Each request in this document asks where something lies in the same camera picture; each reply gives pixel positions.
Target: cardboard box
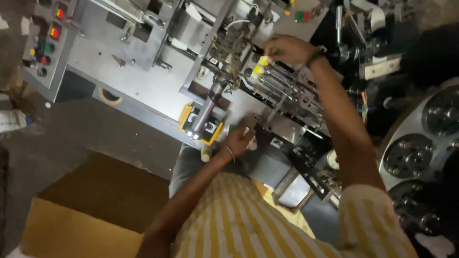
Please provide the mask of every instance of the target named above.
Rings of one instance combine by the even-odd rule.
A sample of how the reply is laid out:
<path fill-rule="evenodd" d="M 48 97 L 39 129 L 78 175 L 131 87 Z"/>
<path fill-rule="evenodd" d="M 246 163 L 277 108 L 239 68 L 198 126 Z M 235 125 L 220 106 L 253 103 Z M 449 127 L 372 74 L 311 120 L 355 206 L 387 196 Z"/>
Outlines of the cardboard box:
<path fill-rule="evenodd" d="M 168 201 L 169 182 L 95 154 L 32 200 L 21 251 L 30 257 L 135 257 Z"/>

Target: bracelet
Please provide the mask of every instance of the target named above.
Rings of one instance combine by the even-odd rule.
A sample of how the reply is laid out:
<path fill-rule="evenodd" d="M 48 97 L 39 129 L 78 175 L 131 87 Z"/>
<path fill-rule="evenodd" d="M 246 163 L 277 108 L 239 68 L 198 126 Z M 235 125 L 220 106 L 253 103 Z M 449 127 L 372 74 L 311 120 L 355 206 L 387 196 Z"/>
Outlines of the bracelet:
<path fill-rule="evenodd" d="M 233 156 L 233 164 L 236 164 L 236 157 L 234 157 L 234 154 L 233 154 L 233 151 L 228 147 L 228 146 L 225 146 L 228 151 L 231 153 L 231 156 Z"/>
<path fill-rule="evenodd" d="M 314 54 L 312 54 L 312 56 L 309 58 L 309 60 L 306 62 L 306 67 L 308 69 L 310 69 L 310 65 L 312 62 L 314 62 L 315 60 L 317 60 L 317 58 L 321 57 L 321 56 L 325 56 L 325 53 L 323 50 L 317 50 L 314 52 Z"/>

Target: control panel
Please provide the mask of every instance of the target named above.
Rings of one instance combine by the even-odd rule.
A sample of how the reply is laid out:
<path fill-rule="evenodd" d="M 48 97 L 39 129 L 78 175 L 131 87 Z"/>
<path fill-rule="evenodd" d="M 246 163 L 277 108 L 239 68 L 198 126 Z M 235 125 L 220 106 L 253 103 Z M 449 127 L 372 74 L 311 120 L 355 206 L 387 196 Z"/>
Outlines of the control panel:
<path fill-rule="evenodd" d="M 76 4 L 77 0 L 38 0 L 34 14 L 30 17 L 22 66 L 48 89 L 57 67 L 66 65 L 62 60 L 59 63 L 59 60 L 72 29 L 69 21 Z"/>

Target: red digital readout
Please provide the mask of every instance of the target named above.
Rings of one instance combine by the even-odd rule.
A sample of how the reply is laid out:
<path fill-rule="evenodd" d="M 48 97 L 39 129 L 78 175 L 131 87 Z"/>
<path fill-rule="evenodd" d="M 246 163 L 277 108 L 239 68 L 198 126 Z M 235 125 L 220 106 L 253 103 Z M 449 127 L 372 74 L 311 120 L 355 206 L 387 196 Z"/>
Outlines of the red digital readout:
<path fill-rule="evenodd" d="M 53 37 L 55 39 L 59 38 L 59 32 L 55 28 L 51 28 L 50 35 L 51 35 L 51 37 Z"/>
<path fill-rule="evenodd" d="M 62 11 L 61 9 L 57 9 L 56 16 L 59 18 L 64 17 L 64 11 Z"/>

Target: hand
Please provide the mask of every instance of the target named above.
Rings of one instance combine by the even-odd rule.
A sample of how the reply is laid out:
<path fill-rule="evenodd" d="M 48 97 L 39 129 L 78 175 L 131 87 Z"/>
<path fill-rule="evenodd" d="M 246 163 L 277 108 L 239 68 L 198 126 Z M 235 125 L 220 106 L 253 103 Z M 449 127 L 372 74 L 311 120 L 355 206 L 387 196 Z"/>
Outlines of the hand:
<path fill-rule="evenodd" d="M 290 35 L 276 34 L 264 45 L 264 54 L 273 61 L 306 63 L 318 47 Z"/>
<path fill-rule="evenodd" d="M 250 140 L 252 140 L 253 136 L 255 135 L 252 131 L 249 131 L 246 133 L 246 135 L 244 135 L 245 129 L 246 126 L 241 123 L 232 131 L 230 131 L 217 155 L 228 162 L 233 159 L 233 155 L 231 155 L 230 151 L 226 147 L 231 149 L 234 157 L 238 157 L 244 153 Z"/>

